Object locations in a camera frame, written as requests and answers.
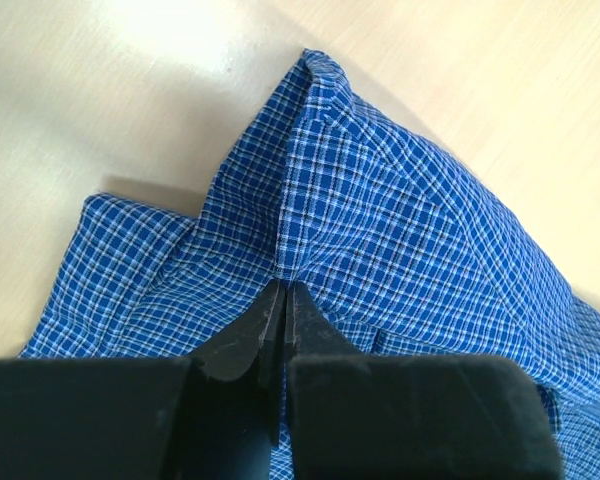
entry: shirt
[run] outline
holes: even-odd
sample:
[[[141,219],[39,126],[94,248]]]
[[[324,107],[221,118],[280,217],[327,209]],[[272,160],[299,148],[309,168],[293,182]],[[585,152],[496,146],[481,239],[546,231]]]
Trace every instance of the shirt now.
[[[567,477],[600,479],[600,314],[467,169],[305,51],[199,218],[86,200],[22,357],[175,356],[271,278],[301,281],[364,352],[495,354],[537,384]],[[289,435],[271,478],[292,478]]]

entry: folded shirt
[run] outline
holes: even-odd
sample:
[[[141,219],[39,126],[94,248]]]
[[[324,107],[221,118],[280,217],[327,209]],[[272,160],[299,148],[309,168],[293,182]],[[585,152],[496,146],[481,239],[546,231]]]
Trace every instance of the folded shirt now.
[[[271,278],[380,355],[488,353],[536,382],[567,477],[600,479],[600,314],[449,153],[305,51],[216,174],[197,219],[87,199],[22,357],[174,356]],[[271,478],[293,477],[288,431]]]

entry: black plastic object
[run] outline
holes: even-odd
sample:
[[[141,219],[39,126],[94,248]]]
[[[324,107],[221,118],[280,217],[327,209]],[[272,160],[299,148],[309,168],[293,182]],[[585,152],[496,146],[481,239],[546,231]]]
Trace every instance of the black plastic object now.
[[[560,478],[517,366],[363,355],[272,281],[184,357],[0,361],[0,480],[266,480],[285,363],[298,480]]]
[[[492,356],[299,356],[297,480],[559,479],[535,385]]]
[[[186,357],[0,361],[0,480],[267,479],[285,296]]]

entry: checkered fabric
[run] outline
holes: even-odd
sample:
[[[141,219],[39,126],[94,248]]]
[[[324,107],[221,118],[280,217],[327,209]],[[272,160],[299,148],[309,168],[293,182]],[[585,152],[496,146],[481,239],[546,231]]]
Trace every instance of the checkered fabric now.
[[[458,161],[352,93],[320,52],[238,139],[198,219],[86,201],[22,356],[184,354],[272,277],[306,283],[365,352],[514,360],[567,477],[600,480],[600,314]],[[292,475],[283,428],[271,478]]]

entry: light wood surface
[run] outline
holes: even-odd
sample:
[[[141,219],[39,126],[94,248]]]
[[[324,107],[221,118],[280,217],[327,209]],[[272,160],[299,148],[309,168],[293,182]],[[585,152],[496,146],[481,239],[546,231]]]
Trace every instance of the light wood surface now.
[[[0,0],[0,356],[84,198],[195,214],[305,46],[453,151],[600,309],[600,1]]]

